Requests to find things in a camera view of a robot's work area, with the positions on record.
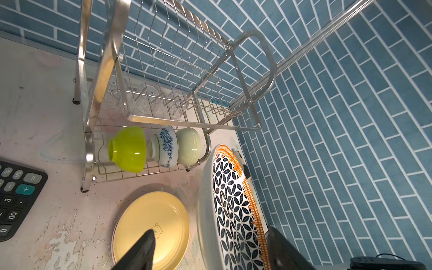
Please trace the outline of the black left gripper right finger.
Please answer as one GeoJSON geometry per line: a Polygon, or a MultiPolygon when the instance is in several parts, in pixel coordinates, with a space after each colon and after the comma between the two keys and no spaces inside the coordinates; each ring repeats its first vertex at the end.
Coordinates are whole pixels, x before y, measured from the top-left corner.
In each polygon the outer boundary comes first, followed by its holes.
{"type": "Polygon", "coordinates": [[[269,227],[265,235],[272,270],[315,269],[275,227],[269,227]]]}

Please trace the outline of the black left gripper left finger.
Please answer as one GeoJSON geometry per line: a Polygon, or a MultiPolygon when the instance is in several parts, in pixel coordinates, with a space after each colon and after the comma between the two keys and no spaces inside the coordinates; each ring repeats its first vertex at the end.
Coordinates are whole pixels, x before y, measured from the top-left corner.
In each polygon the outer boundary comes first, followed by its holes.
{"type": "Polygon", "coordinates": [[[153,229],[147,230],[112,270],[151,270],[156,247],[153,229]]]}

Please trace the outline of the yellow plastic plate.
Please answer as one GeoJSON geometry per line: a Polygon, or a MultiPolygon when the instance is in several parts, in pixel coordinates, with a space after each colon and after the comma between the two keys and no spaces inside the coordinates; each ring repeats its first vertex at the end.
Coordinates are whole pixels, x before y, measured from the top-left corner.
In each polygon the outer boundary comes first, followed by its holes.
{"type": "Polygon", "coordinates": [[[163,191],[142,195],[121,215],[112,237],[113,261],[119,262],[148,230],[155,236],[153,269],[176,269],[189,244],[189,218],[181,201],[163,191]]]}

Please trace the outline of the white patterned large bowl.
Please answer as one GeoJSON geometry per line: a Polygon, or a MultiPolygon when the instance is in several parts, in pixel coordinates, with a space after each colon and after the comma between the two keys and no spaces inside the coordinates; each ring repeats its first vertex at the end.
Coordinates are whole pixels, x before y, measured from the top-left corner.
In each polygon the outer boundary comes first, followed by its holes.
{"type": "Polygon", "coordinates": [[[198,236],[208,270],[269,270],[268,247],[259,208],[243,159],[220,144],[202,174],[198,236]]]}

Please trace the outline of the lime green small bowl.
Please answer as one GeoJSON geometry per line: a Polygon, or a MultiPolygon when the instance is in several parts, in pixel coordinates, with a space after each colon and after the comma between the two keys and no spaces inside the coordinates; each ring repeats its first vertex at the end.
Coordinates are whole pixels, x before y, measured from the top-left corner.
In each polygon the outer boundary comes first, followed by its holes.
{"type": "Polygon", "coordinates": [[[146,135],[141,127],[120,130],[109,140],[109,160],[120,169],[140,173],[146,164],[146,135]]]}

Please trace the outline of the blue floral white bowl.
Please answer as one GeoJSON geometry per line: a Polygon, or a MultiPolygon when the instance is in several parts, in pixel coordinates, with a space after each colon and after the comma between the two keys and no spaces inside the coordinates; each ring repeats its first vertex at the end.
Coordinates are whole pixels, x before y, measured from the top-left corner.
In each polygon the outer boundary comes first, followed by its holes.
{"type": "Polygon", "coordinates": [[[178,160],[178,141],[172,126],[158,129],[147,143],[148,157],[164,168],[174,168],[178,160]]]}

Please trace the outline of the pale green small bowl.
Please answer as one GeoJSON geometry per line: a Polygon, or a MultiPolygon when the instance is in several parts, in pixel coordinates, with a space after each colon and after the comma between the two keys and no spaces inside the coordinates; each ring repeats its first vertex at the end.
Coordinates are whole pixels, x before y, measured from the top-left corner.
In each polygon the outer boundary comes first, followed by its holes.
{"type": "Polygon", "coordinates": [[[196,164],[201,154],[200,136],[193,128],[183,128],[176,132],[178,142],[178,163],[190,167],[196,164]]]}

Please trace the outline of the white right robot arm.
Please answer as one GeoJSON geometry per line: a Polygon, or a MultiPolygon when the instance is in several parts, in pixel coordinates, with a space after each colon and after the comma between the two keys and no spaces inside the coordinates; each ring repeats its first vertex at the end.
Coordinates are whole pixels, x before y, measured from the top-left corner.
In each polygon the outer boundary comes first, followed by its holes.
{"type": "Polygon", "coordinates": [[[351,258],[349,270],[426,270],[421,262],[357,256],[351,258]]]}

